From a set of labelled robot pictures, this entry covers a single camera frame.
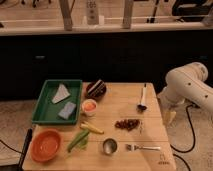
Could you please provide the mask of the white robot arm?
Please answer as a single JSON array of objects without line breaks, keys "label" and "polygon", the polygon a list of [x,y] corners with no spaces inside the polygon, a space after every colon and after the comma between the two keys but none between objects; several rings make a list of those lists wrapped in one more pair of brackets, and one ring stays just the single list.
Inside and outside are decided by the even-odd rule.
[{"label": "white robot arm", "polygon": [[207,67],[200,62],[174,68],[166,74],[166,86],[157,95],[165,125],[173,121],[175,108],[185,100],[213,114],[213,88],[205,84],[207,78]]}]

